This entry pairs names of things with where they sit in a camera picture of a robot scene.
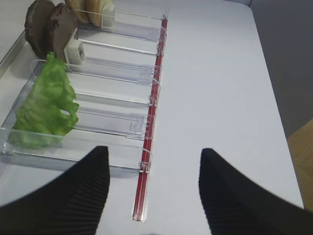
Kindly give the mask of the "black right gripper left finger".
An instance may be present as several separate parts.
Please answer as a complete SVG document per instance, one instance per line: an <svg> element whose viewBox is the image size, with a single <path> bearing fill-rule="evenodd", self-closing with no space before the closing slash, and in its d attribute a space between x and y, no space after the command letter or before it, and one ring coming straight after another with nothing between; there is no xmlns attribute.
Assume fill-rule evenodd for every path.
<svg viewBox="0 0 313 235"><path fill-rule="evenodd" d="M97 146L48 184L1 206L0 233L94 235L109 187L109 151Z"/></svg>

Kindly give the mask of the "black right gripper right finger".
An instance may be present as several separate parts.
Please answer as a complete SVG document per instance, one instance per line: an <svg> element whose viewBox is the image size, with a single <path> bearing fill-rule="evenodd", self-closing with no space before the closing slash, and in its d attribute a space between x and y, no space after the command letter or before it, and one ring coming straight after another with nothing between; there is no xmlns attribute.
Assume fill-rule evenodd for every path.
<svg viewBox="0 0 313 235"><path fill-rule="evenodd" d="M201 204L213 235L311 235L313 213L250 180L211 148L201 152Z"/></svg>

